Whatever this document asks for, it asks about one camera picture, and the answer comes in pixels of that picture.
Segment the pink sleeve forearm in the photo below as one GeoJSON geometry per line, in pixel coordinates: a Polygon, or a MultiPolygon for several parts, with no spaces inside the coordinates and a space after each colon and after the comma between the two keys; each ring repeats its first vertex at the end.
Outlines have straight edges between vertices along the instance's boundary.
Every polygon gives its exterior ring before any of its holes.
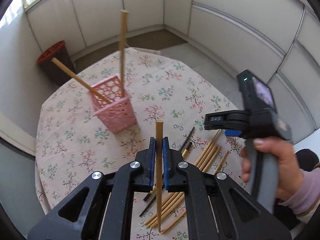
{"type": "Polygon", "coordinates": [[[311,172],[303,171],[304,179],[299,190],[279,205],[289,207],[296,215],[307,215],[319,203],[319,167],[311,172]]]}

